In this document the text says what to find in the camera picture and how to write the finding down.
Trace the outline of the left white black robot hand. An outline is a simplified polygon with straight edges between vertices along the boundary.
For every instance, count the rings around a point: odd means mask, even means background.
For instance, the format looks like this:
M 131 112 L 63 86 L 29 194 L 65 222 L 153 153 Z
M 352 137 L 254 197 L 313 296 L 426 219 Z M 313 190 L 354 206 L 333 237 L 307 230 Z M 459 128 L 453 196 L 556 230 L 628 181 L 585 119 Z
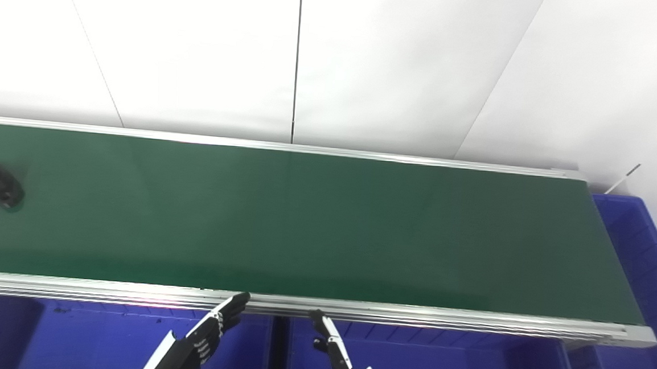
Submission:
M 251 294 L 238 293 L 224 300 L 197 322 L 184 337 L 169 331 L 143 369 L 201 369 L 216 352 L 226 331 L 240 322 Z

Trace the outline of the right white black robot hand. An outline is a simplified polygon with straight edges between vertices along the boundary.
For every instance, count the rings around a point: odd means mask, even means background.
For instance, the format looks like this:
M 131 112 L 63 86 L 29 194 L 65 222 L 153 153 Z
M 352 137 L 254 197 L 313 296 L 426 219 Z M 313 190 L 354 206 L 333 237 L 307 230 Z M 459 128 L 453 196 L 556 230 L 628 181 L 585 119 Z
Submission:
M 313 346 L 316 350 L 328 356 L 331 369 L 353 369 L 352 361 L 333 320 L 321 309 L 308 311 L 314 330 L 319 337 L 314 338 Z

